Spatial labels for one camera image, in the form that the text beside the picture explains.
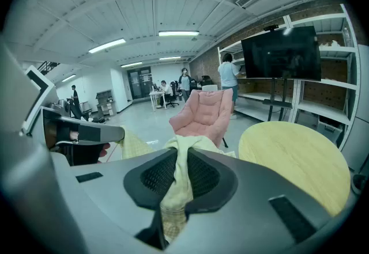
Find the pink cushioned lounge chair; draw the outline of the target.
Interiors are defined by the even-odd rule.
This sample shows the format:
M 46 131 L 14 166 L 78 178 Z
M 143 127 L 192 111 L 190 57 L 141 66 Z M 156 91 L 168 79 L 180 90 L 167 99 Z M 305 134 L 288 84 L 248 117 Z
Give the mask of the pink cushioned lounge chair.
M 192 90 L 182 110 L 169 123 L 176 135 L 205 136 L 219 147 L 227 131 L 233 90 Z

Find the translucent plastic storage bin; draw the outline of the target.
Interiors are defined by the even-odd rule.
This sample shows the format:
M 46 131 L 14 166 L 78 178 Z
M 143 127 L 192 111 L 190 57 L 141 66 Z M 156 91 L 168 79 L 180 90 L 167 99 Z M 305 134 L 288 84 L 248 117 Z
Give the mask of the translucent plastic storage bin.
M 340 122 L 319 115 L 317 123 L 317 131 L 327 137 L 334 144 L 337 143 L 338 137 L 341 135 L 343 125 Z

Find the person's left hand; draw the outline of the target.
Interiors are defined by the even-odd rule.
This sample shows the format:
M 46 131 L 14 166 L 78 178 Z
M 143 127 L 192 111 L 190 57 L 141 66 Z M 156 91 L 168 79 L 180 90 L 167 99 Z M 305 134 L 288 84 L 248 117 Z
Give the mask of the person's left hand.
M 105 143 L 102 147 L 101 147 L 101 151 L 99 153 L 98 156 L 98 161 L 97 163 L 101 163 L 101 161 L 99 160 L 100 158 L 103 158 L 107 155 L 107 150 L 111 147 L 110 143 Z

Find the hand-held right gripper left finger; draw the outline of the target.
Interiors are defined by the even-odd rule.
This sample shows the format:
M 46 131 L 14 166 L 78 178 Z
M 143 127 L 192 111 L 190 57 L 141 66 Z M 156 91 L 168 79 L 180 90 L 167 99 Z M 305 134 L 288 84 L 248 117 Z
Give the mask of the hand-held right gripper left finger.
M 137 205 L 153 191 L 143 185 L 141 172 L 169 162 L 176 150 L 164 149 L 127 160 L 70 166 L 65 156 L 52 153 L 55 175 L 64 201 L 80 231 L 87 254 L 178 254 L 167 244 L 159 201 Z

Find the black round floor device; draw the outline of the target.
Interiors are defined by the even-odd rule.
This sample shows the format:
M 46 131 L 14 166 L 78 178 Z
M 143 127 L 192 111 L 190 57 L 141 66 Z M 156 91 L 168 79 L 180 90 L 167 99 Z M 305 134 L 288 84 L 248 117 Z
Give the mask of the black round floor device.
M 362 174 L 354 174 L 352 176 L 351 188 L 352 188 L 352 191 L 356 195 L 360 195 L 362 193 L 362 191 L 364 190 L 364 187 L 366 186 L 366 182 L 368 178 L 369 176 L 362 175 Z

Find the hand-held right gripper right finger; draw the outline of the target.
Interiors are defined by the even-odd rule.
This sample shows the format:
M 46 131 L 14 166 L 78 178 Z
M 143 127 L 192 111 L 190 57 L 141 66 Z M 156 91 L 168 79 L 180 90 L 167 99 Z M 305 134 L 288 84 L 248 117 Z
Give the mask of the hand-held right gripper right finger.
M 228 198 L 218 210 L 190 214 L 167 253 L 329 254 L 346 241 L 343 231 L 352 207 L 331 216 L 269 168 L 211 151 L 195 153 L 211 165 L 224 165 L 236 187 L 216 190 Z

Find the beige cloth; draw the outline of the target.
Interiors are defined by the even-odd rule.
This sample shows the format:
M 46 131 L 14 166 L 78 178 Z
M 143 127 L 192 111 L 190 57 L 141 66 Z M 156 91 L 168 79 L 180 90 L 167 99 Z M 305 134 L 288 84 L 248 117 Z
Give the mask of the beige cloth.
M 187 224 L 191 211 L 218 210 L 224 197 L 211 200 L 214 189 L 227 175 L 225 167 L 204 159 L 206 151 L 222 156 L 225 153 L 207 137 L 177 135 L 170 139 L 157 157 L 127 172 L 123 186 L 133 202 L 141 208 L 153 210 L 150 227 L 135 237 L 153 247 L 164 249 L 177 238 Z

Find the white office desk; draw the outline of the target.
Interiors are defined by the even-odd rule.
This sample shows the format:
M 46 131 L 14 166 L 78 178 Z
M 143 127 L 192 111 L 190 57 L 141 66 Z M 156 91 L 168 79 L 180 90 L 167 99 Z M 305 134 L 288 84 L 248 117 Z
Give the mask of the white office desk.
M 158 105 L 157 101 L 156 101 L 156 97 L 157 96 L 161 96 L 163 98 L 163 106 L 166 109 L 166 100 L 165 100 L 165 92 L 164 91 L 152 91 L 149 94 L 150 97 L 150 101 L 151 101 L 151 105 L 152 105 L 152 109 L 155 112 L 156 111 L 156 106 Z

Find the dark double door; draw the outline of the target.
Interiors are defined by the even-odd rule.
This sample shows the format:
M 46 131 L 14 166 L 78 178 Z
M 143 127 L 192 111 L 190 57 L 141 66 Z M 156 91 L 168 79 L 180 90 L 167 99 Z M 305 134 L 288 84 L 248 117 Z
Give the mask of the dark double door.
M 142 67 L 127 71 L 133 99 L 149 97 L 152 91 L 152 73 L 150 67 Z

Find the round wooden side table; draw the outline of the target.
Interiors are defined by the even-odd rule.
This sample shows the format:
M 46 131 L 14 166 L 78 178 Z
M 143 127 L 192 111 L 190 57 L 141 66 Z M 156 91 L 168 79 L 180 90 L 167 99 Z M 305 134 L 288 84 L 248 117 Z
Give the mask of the round wooden side table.
M 332 216 L 348 200 L 351 176 L 348 164 L 325 136 L 290 122 L 262 122 L 244 131 L 239 158 L 265 166 L 312 196 Z

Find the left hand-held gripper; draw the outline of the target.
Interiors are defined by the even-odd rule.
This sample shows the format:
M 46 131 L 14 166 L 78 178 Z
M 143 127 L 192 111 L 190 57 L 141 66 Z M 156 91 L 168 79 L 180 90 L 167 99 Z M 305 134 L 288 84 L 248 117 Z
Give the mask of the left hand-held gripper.
M 35 66 L 30 66 L 25 74 L 37 92 L 21 131 L 33 144 L 56 149 L 79 143 L 119 142 L 125 137 L 122 127 L 94 122 L 81 122 L 78 131 L 74 130 L 70 104 L 58 98 L 55 85 Z

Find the grey open shelf cabinet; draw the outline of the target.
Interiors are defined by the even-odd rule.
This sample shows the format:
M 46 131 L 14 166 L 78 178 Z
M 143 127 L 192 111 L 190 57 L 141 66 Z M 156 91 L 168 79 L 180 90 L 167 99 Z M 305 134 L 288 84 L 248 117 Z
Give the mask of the grey open shelf cabinet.
M 115 100 L 112 90 L 96 93 L 97 111 L 99 117 L 114 116 L 116 114 Z

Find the black television floor stand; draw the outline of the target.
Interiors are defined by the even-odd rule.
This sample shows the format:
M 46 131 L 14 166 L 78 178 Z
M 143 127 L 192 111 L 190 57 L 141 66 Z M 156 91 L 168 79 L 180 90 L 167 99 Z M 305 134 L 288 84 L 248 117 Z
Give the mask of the black television floor stand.
M 282 118 L 284 116 L 284 110 L 285 109 L 292 109 L 292 104 L 289 102 L 286 102 L 287 97 L 287 85 L 288 80 L 283 79 L 283 95 L 282 100 L 277 101 L 275 99 L 275 86 L 276 86 L 276 79 L 272 78 L 271 81 L 271 90 L 270 90 L 270 99 L 264 99 L 263 104 L 269 106 L 269 113 L 268 113 L 268 122 L 271 121 L 272 113 L 273 113 L 273 107 L 279 107 L 280 108 L 280 114 L 278 117 L 278 121 L 282 121 Z

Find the black metal staircase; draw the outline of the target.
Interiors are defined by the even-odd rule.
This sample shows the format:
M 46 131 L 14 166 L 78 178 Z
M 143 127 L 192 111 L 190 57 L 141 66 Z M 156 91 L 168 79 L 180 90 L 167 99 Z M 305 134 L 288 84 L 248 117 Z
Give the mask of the black metal staircase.
M 46 75 L 51 70 L 53 70 L 55 67 L 57 67 L 58 65 L 59 65 L 59 63 L 57 63 L 57 62 L 48 62 L 48 61 L 45 61 L 37 69 L 43 75 Z

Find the white metal shelving unit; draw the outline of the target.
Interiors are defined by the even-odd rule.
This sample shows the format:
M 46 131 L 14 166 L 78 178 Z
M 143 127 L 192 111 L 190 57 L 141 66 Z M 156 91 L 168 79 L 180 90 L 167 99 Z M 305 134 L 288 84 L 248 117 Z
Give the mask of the white metal shelving unit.
M 289 79 L 282 120 L 299 123 L 317 130 L 318 116 L 324 116 L 343 125 L 337 147 L 342 150 L 353 130 L 360 96 L 360 51 L 354 26 L 345 4 L 334 4 L 302 10 L 283 16 L 277 30 L 313 26 L 317 33 L 321 56 L 319 81 Z M 236 111 L 263 122 L 268 120 L 271 78 L 240 77 L 239 102 Z M 276 79 L 275 99 L 282 100 L 283 80 Z M 279 107 L 273 107 L 271 120 L 277 120 Z

